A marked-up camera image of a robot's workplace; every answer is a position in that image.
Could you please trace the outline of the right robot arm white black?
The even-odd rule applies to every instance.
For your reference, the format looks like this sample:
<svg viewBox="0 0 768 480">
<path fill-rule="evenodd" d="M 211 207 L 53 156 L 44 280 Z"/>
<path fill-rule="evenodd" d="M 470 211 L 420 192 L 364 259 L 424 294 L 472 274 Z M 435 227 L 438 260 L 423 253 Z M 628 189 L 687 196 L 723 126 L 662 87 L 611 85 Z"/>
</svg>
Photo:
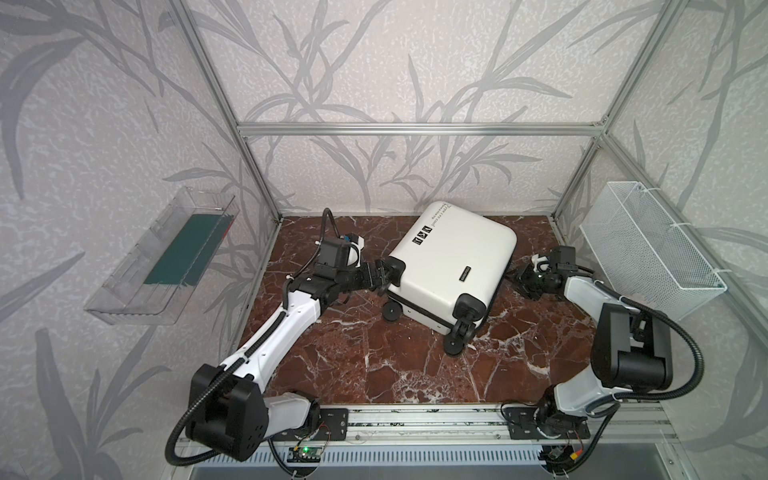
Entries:
<svg viewBox="0 0 768 480">
<path fill-rule="evenodd" d="M 623 400 L 686 396 L 703 380 L 704 355 L 691 334 L 665 313 L 616 292 L 603 281 L 544 262 L 518 269 L 513 282 L 531 300 L 557 294 L 595 323 L 589 365 L 570 380 L 548 388 L 537 405 L 535 423 L 544 436 L 556 438 L 589 418 L 606 418 Z M 693 358 L 689 379 L 677 388 L 671 387 L 673 335 L 684 341 Z"/>
</svg>

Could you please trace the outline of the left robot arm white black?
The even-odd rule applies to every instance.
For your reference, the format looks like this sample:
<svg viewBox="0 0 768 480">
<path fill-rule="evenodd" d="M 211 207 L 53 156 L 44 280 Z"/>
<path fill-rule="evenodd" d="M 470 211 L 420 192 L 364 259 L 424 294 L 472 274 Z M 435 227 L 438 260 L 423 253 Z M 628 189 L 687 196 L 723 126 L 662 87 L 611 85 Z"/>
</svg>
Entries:
<svg viewBox="0 0 768 480">
<path fill-rule="evenodd" d="M 219 365 L 193 375 L 187 410 L 171 430 L 165 460 L 182 467 L 217 455 L 250 458 L 263 441 L 286 431 L 313 434 L 320 427 L 316 400 L 299 393 L 266 396 L 270 379 L 289 350 L 340 295 L 381 291 L 397 274 L 385 260 L 290 277 L 272 316 Z"/>
</svg>

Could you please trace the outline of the white hard-shell suitcase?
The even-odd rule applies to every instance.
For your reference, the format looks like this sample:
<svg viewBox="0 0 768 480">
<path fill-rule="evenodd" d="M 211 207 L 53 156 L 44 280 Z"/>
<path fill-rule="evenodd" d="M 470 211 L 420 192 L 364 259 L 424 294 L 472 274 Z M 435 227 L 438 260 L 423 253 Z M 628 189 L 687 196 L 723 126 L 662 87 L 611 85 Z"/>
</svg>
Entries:
<svg viewBox="0 0 768 480">
<path fill-rule="evenodd" d="M 382 317 L 405 316 L 463 353 L 487 321 L 517 246 L 515 232 L 445 201 L 430 204 L 386 263 L 392 274 Z"/>
</svg>

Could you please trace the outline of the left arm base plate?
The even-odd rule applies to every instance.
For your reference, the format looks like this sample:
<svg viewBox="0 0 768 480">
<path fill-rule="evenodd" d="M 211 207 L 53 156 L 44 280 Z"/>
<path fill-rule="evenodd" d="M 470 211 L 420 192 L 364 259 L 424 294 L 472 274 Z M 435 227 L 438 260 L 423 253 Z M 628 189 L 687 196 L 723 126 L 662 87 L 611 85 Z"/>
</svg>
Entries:
<svg viewBox="0 0 768 480">
<path fill-rule="evenodd" d="M 344 441 L 347 438 L 349 413 L 347 408 L 321 407 L 312 411 L 302 426 L 278 433 L 275 439 L 285 442 Z"/>
</svg>

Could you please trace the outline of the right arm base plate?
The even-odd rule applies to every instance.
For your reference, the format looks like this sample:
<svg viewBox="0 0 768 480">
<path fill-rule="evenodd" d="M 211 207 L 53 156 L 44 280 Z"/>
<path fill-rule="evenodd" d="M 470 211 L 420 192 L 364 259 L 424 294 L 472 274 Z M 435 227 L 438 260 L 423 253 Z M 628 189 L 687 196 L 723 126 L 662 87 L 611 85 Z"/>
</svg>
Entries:
<svg viewBox="0 0 768 480">
<path fill-rule="evenodd" d="M 501 414 L 512 440 L 584 440 L 591 437 L 585 417 L 509 405 L 501 407 Z"/>
</svg>

